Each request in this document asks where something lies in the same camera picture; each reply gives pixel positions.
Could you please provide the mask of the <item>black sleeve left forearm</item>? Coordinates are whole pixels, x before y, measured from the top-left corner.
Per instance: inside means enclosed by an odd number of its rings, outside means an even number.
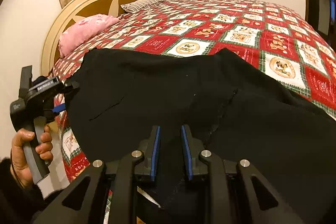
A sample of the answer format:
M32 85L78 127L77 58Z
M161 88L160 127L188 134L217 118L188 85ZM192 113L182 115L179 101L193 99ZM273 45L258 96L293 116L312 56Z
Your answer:
M19 186L10 167L9 158L1 161L1 223L33 223L62 190L44 198L37 185L28 189Z

